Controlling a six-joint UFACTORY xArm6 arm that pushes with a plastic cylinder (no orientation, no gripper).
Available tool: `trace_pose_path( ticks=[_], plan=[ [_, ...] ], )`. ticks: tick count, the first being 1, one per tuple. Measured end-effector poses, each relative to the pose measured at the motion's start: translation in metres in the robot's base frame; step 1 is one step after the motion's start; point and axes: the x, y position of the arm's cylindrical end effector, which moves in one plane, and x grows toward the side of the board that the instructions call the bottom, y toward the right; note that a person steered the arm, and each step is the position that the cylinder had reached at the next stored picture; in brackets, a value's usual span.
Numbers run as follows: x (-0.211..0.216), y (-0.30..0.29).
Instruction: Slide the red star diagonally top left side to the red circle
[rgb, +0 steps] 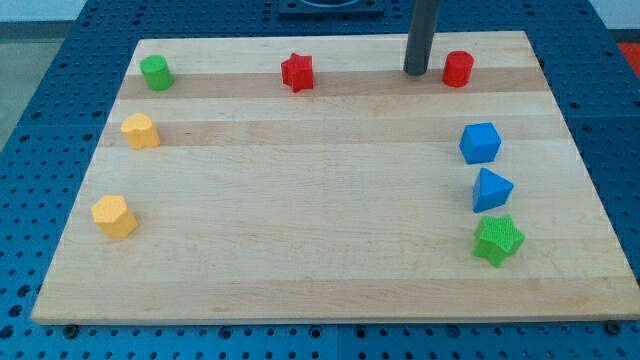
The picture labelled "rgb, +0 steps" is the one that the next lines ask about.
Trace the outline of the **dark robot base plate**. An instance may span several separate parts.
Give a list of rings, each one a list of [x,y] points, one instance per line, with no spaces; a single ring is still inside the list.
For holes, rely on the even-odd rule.
[[[384,0],[278,0],[279,19],[297,19],[307,16],[382,16]]]

